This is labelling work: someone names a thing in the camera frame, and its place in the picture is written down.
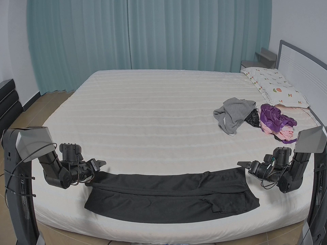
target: purple satin fabric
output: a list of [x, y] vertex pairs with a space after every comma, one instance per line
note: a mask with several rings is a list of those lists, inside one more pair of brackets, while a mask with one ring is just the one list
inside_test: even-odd
[[[281, 114], [281, 110], [270, 104], [261, 105], [260, 120], [272, 131], [279, 132], [285, 125], [296, 126], [298, 123], [291, 117]], [[283, 143], [293, 143], [296, 139], [286, 141], [282, 140]]]

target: teal curtain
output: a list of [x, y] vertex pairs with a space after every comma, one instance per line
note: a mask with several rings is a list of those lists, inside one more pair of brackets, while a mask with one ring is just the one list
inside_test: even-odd
[[271, 0], [28, 0], [41, 93], [110, 69], [239, 72], [268, 48]]
[[76, 90], [99, 70], [131, 69], [127, 0], [28, 0], [40, 93]]

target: bed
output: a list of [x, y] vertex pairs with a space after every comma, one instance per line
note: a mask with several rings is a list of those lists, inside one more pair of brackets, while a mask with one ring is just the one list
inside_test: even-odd
[[[302, 90], [304, 83], [317, 80], [308, 73], [322, 68], [321, 74], [315, 72], [320, 86], [315, 93], [319, 93], [321, 101], [326, 100], [327, 68], [297, 49], [281, 41], [279, 70]], [[302, 79], [296, 74], [299, 62], [303, 67]], [[280, 107], [284, 114], [297, 120], [295, 135], [320, 125], [318, 117], [320, 122], [325, 122], [325, 118], [321, 118], [325, 107], [312, 99], [314, 95], [310, 90], [304, 90], [303, 94], [313, 103], [312, 112]], [[98, 71], [44, 126], [49, 127], [54, 142], [81, 145], [85, 160], [105, 160], [107, 165], [101, 170], [113, 174], [202, 173], [234, 168], [240, 160], [262, 161], [266, 153], [272, 153], [283, 144], [247, 123], [238, 128], [234, 137], [224, 133], [213, 117], [213, 110], [231, 97], [254, 100], [258, 106], [266, 103], [243, 73]], [[287, 194], [282, 194], [277, 187], [264, 190], [260, 181], [246, 174], [247, 184], [260, 199], [260, 207], [255, 210], [206, 222], [149, 224], [94, 214], [84, 209], [90, 187], [80, 184], [62, 190], [47, 185], [37, 161], [33, 161], [32, 170], [36, 177], [33, 182], [35, 213], [40, 222], [109, 240], [153, 244], [239, 239], [302, 221], [308, 214], [313, 185], [313, 159], [308, 163], [300, 189]]]

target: wall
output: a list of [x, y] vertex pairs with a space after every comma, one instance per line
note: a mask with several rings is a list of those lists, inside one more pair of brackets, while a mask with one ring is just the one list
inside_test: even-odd
[[27, 0], [0, 0], [0, 82], [14, 79], [26, 104], [39, 92], [28, 49]]
[[281, 39], [327, 63], [327, 0], [272, 0], [269, 50]]
[[8, 44], [9, 0], [0, 0], [0, 82], [13, 78]]

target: pink fabric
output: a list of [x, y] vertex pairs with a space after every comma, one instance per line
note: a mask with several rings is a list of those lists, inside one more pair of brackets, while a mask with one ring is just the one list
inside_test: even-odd
[[[261, 113], [261, 109], [258, 108], [259, 117], [260, 117], [260, 113]], [[274, 134], [281, 140], [290, 141], [293, 137], [294, 131], [293, 131], [293, 127], [291, 126], [285, 125], [279, 132], [274, 132], [267, 125], [265, 125], [261, 120], [260, 120], [260, 125], [265, 134]]]

